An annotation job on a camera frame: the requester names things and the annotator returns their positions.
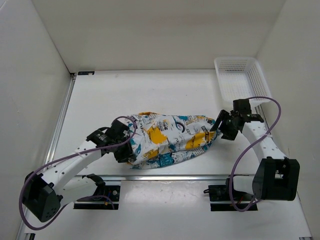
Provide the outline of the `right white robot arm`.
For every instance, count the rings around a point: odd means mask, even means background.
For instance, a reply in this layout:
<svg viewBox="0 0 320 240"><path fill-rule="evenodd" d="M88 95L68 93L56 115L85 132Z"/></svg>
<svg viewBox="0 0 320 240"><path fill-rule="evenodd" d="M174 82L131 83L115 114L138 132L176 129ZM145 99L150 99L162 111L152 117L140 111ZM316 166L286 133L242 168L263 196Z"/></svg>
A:
<svg viewBox="0 0 320 240"><path fill-rule="evenodd" d="M252 113L250 98L233 101L230 112L221 110L213 131L220 131L222 138L233 141L241 133L249 142L249 146L235 161L231 174L226 182L224 193L231 201L238 199L242 193L252 196L251 201L261 200L293 201L297 194L300 164L296 159L288 158L275 144L271 130L281 117L282 110L274 123L265 128L263 118ZM253 150L259 165L254 176L236 175L240 160Z"/></svg>

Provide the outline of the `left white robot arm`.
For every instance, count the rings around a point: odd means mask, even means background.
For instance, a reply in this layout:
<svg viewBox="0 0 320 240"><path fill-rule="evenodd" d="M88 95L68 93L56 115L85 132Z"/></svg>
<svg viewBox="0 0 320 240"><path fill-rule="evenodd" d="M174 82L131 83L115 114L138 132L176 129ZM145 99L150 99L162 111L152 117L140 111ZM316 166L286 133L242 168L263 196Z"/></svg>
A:
<svg viewBox="0 0 320 240"><path fill-rule="evenodd" d="M101 127L90 133L74 153L53 160L26 176L18 207L23 222L27 222L26 207L42 223L52 222L63 208L75 201L108 199L105 181L91 173L75 177L91 163L108 153L131 149L130 140L137 131L116 118L110 127Z"/></svg>

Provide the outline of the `white yellow teal printed shorts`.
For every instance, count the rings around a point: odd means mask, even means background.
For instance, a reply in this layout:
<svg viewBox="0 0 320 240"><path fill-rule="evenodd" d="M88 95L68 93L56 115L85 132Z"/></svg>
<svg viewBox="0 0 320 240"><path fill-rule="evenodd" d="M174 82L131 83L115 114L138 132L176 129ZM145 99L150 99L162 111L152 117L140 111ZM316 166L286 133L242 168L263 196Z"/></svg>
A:
<svg viewBox="0 0 320 240"><path fill-rule="evenodd" d="M204 115L141 112L121 123L133 134L129 142L136 161L128 163L139 170L164 168L200 156L221 134L210 131L215 120Z"/></svg>

